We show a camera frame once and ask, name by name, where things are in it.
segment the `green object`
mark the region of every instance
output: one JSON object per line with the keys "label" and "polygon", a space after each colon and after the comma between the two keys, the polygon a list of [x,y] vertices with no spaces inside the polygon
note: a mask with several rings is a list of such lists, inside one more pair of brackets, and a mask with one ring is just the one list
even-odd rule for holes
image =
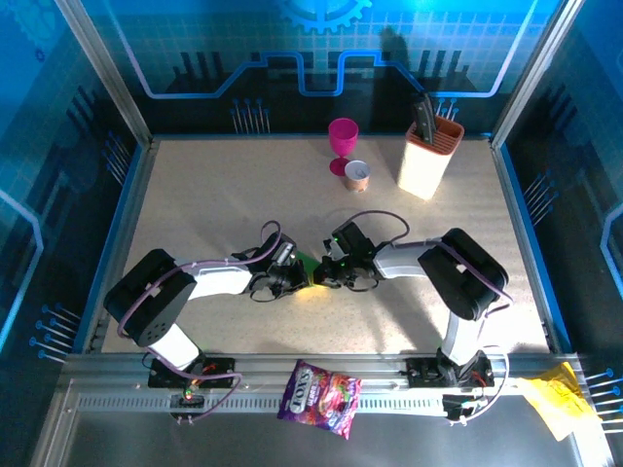
{"label": "green object", "polygon": [[305,269],[305,273],[308,275],[310,285],[313,285],[313,271],[320,265],[320,262],[301,251],[297,252],[296,259],[303,262],[303,268]]}

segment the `purple snack bag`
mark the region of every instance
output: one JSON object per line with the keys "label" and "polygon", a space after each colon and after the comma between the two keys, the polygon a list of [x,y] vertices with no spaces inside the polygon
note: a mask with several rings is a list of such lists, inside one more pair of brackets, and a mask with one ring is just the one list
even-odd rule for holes
{"label": "purple snack bag", "polygon": [[317,426],[348,439],[360,393],[361,379],[299,360],[285,386],[276,417]]}

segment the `plastic wine glass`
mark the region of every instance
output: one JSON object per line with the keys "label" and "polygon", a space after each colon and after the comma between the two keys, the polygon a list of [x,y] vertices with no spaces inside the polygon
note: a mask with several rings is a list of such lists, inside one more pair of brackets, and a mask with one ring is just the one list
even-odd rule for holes
{"label": "plastic wine glass", "polygon": [[331,172],[340,177],[345,176],[345,167],[349,160],[347,156],[357,145],[359,126],[351,119],[336,119],[329,125],[329,144],[338,156],[329,164]]}

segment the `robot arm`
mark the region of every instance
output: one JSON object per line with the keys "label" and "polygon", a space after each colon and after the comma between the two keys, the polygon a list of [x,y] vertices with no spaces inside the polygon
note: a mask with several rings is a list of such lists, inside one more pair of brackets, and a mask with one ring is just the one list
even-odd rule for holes
{"label": "robot arm", "polygon": [[452,229],[439,240],[375,246],[353,222],[347,222],[324,245],[328,256],[314,271],[316,284],[363,291],[369,289],[355,285],[361,279],[373,281],[370,288],[403,276],[426,276],[433,283],[450,310],[450,319],[436,368],[419,373],[457,385],[475,366],[486,368],[478,336],[486,310],[499,298],[498,292],[503,293],[508,275],[467,233]]}
{"label": "robot arm", "polygon": [[[303,263],[296,259],[296,243],[273,233],[258,248],[232,255],[218,265],[181,270],[164,250],[150,251],[106,295],[104,306],[137,345],[149,348],[177,370],[192,373],[202,352],[175,324],[189,300],[218,294],[248,294],[270,302],[309,285]],[[152,284],[171,274],[127,317]],[[260,293],[263,300],[255,297]]]}

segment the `black knife handle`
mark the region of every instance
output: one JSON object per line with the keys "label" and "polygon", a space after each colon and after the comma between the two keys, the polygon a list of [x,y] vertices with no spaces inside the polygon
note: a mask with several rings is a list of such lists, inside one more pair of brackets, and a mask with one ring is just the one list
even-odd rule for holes
{"label": "black knife handle", "polygon": [[413,104],[416,135],[426,144],[433,144],[435,120],[426,108],[425,98],[417,99]]}

